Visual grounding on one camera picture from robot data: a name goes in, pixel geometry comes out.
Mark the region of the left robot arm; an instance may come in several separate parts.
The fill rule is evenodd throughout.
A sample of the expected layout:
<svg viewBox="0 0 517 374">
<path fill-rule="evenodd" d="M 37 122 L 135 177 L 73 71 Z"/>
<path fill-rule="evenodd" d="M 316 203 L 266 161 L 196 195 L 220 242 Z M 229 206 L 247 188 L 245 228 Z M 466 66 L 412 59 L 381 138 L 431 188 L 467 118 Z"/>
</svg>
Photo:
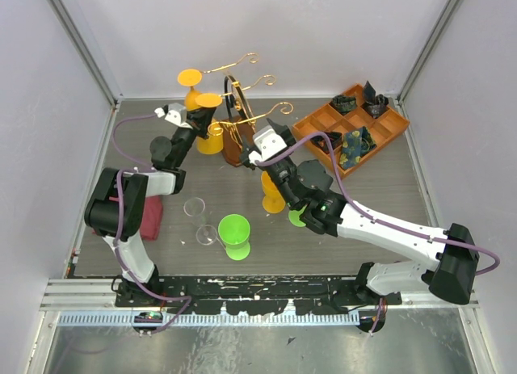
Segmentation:
<svg viewBox="0 0 517 374">
<path fill-rule="evenodd" d="M 150 164 L 144 164 L 150 171 L 104 168 L 86 205 L 86 226 L 110 246 L 122 271 L 123 290 L 144 306 L 165 298 L 158 267 L 141 237 L 145 201 L 180 193 L 186 178 L 181 165 L 195 140 L 208 137 L 215 111 L 214 107 L 188 111 L 179 103 L 157 108 L 155 116 L 173 124 L 175 131 L 171 137 L 151 141 Z"/>
</svg>

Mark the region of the orange goblet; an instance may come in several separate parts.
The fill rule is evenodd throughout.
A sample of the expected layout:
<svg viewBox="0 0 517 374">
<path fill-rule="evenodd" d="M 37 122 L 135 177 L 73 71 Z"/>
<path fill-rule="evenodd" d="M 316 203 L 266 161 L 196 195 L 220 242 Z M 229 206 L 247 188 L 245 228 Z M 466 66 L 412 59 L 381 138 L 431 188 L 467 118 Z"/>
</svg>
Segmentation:
<svg viewBox="0 0 517 374">
<path fill-rule="evenodd" d="M 222 104 L 222 97 L 213 93 L 204 93 L 195 98 L 197 105 L 208 110 L 216 110 Z M 217 154 L 223 150 L 223 128 L 217 120 L 210 116 L 210 121 L 207 127 L 208 136 L 203 140 L 197 141 L 197 149 L 200 153 L 205 155 Z"/>
<path fill-rule="evenodd" d="M 178 74 L 177 81 L 179 85 L 185 86 L 188 89 L 185 95 L 184 104 L 188 111 L 194 111 L 200 106 L 195 99 L 200 95 L 200 92 L 195 88 L 203 78 L 203 74 L 197 69 L 184 69 Z"/>
<path fill-rule="evenodd" d="M 270 214 L 282 212 L 286 203 L 266 171 L 261 174 L 261 184 L 264 192 L 262 201 L 264 210 Z"/>
</svg>

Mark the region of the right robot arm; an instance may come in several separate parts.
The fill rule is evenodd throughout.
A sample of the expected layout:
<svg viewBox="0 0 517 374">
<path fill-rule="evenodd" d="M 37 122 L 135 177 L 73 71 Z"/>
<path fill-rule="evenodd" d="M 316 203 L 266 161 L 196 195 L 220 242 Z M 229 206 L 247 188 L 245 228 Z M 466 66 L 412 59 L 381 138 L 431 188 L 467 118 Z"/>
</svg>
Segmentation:
<svg viewBox="0 0 517 374">
<path fill-rule="evenodd" d="M 427 288 L 448 303 L 470 302 L 479 253 L 465 226 L 416 225 L 373 211 L 332 191 L 340 179 L 327 174 L 318 160 L 295 164 L 288 151 L 299 146 L 288 127 L 269 121 L 243 140 L 240 160 L 267 173 L 289 209 L 312 232 L 367 242 L 405 257 L 391 264 L 363 263 L 354 282 L 358 301 L 370 305 L 392 293 Z"/>
</svg>

